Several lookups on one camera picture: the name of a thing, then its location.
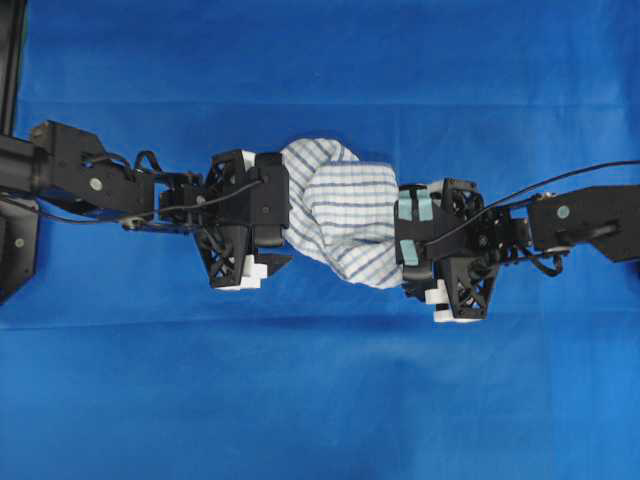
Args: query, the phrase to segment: blue stripe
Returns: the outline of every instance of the blue stripe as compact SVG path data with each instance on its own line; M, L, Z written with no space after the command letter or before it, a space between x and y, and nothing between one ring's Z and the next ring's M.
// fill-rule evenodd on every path
M365 180L369 182L382 182L388 181L391 179L395 180L395 176L389 174L389 167L376 168L375 170L371 167L372 165L365 165L362 162L335 162L335 163L325 163L318 168L318 171L315 174L316 178L324 178L324 177L338 177L338 178L353 178L353 177L378 177L377 180Z
M373 280L374 278L380 276L381 273L386 276L385 271L388 268L389 268L389 264L387 262L383 262L383 264L378 269L376 269L374 272L371 273L371 275L369 275L369 278Z
M344 252L342 252L340 255L338 255L338 257L336 258L336 262L341 262L342 259L347 256L349 254L349 252L351 252L352 248L350 248L349 246L345 247Z
M309 155L316 161L317 165L315 166L314 170L316 168L318 168L320 165L324 164L327 162L327 159L322 159L322 158L318 158L318 156L316 155L316 152L314 152L313 150L311 150L307 145L310 142L300 142L300 146L302 148L304 148L307 152L309 152Z
M391 279L391 277L393 277L396 273L399 273L398 270L399 270L398 265L394 265L394 268L387 275L385 275L382 280L376 283L376 285L382 285L385 282L388 282Z
M302 185L300 185L295 178L290 176L289 180L291 180L293 182L293 184L300 189L300 193L301 194L304 194L304 187Z
M383 262L383 264L380 265L380 267L378 269L376 269L374 272L371 273L370 278L374 279L376 276L378 276L380 274L380 272L382 272L382 271L386 270L387 268L389 268L390 265L393 265L393 271L398 269L398 266L395 263L395 252L394 252L394 255L393 255L393 262L392 263Z
M309 179L311 177L313 177L313 174L311 175L307 175L306 173L302 172L297 166L296 166L296 162L287 162L285 160L284 162L284 166L287 167L287 170L289 170L289 173L291 173L291 171L293 170L295 173L298 174L298 177L302 177L304 179L305 182L308 182Z
M317 222L320 222L323 219L331 221L335 217L336 216L335 216L334 212L331 211L331 212L316 212L316 216L314 216L313 218ZM358 220L362 220L363 222L368 221L367 219L374 220L374 221L379 221L378 219L380 219L381 217L389 217L389 223L392 223L391 219L393 218L392 215L380 215L380 214L372 213L372 212L363 212L361 214L358 214L358 213L355 213L355 214L341 213L340 217L343 217L343 218L355 218L355 219L358 219Z
M314 183L312 185L308 185L307 190L312 188L322 188L322 187L377 187L377 186L389 186L389 187L394 187L396 190L398 189L398 184L396 182L371 181L371 182L355 182L355 183L337 183L337 182Z
M329 268L331 268L331 270L333 270L336 275L338 275L342 279L346 278L344 272L342 271L342 268L340 268L339 265L335 265L331 261L331 259L329 257L327 257L327 254L324 253L323 249L318 245L318 242L316 240L314 240L313 238L311 238L311 237L305 235L304 233L300 232L293 225L289 225L289 228L291 230L293 230L293 232L296 233L300 238L302 238L303 240L306 240L307 242L313 244L318 249L318 251L317 252L313 252L312 250L309 250L309 248L307 248L306 245L299 245L296 248L299 248L300 250L307 250L307 252L313 252L313 253L320 254L324 258L324 260L325 260L326 264L329 266Z
M311 213L309 213L309 212L307 211L307 209L306 209L306 208L304 208L304 206L300 205L300 203L299 203L296 199L294 199L294 198L290 198L290 200L291 200L291 203L293 203L296 207L298 207L298 209L299 209L302 213L304 213L304 216L305 216L305 217L307 217L309 220L311 220L311 222L312 222L312 223L314 223L314 224L316 224L316 225L318 224L318 222L317 222L317 220L315 219L315 217L314 217L313 215L311 215Z
M395 240L395 237L393 235L390 235L388 237L382 237L378 240L371 240L370 238L354 238L353 239L354 242L366 243L367 245L377 245L380 242L388 242L391 240Z
M365 264L361 265L360 267L358 267L358 269L357 269L355 272L353 272L353 273L349 274L349 277L348 277L348 278L349 278L349 279L352 279L352 278L353 278L353 277L355 277L356 275L358 275L358 274L360 274L360 273L362 273L362 272L366 271L366 270L367 270L368 268L370 268L372 265L375 265L375 263L376 263L377 261L379 261L382 257L384 257L384 256L389 252L389 250L391 250L391 248L392 248L392 247L394 247L394 246L395 246L395 245L393 245L393 244L389 245L387 248L385 248L381 253L379 253L378 255L376 255L374 258L372 258L372 259L370 259L370 260L367 260L367 262L366 262Z
M322 150L322 152L323 152L327 157L330 157L330 156L331 156L331 154L325 150L325 148L322 146L322 144L321 144L321 143L320 143L316 138L313 138L311 141L312 141L313 143L315 143L315 144L318 146L318 148L319 148L320 150Z
M338 227L338 228L363 228L363 227L389 227L395 228L393 223L387 222L370 222L370 223L336 223L336 222L319 222L322 227Z
M395 202L384 203L342 203L342 202L315 202L311 204L311 208L315 207L354 207L354 208L371 208L371 207L392 207Z
M393 203L396 202L395 199L395 195L392 192L372 192L372 191L344 191L344 190L340 190L340 189L335 189L333 191L329 191L329 192L315 192L313 194L308 194L307 197L309 198L326 198L327 195L333 195L334 198L337 196L343 196L343 197L391 197L391 201Z
M313 168L311 165L309 165L307 160L302 155L300 155L295 148L293 148L291 145L287 145L285 147L285 150L289 150L293 154L294 157L296 157L298 160L300 160L302 162L302 164L311 171L311 174L313 175L313 172L315 172L316 169Z

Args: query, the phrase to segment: blue backdrop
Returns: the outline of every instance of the blue backdrop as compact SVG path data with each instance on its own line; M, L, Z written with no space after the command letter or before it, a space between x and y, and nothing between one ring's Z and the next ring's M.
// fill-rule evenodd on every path
M30 2L17 134L133 157L302 135L492 200L640 154L636 1ZM554 187L640 182L601 172ZM41 224L0 311L0 478L638 478L640 276L579 248L501 272L490 318L296 255L208 288L188 237Z

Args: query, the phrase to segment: cloth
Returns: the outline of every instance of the cloth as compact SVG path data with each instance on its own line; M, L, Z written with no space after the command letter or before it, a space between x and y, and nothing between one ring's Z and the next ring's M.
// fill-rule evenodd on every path
M360 162L340 142L324 138L296 140L282 154L292 206L285 239L347 282L398 286L393 169Z

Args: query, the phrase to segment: fold in cloth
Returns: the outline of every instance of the fold in cloth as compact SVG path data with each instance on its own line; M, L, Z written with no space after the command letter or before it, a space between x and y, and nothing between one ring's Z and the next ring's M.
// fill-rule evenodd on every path
M300 139L282 150L292 210L285 239L343 280L397 287L393 206L398 199L389 165L360 162L336 140Z

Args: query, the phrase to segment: screw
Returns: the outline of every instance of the screw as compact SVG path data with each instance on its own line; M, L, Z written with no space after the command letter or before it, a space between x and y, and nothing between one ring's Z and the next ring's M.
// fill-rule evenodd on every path
M102 190L102 181L99 178L93 177L89 180L89 186L93 188L96 192Z
M562 205L561 207L558 208L558 211L556 213L559 219L564 220L569 216L569 214L571 213L571 210L566 205Z

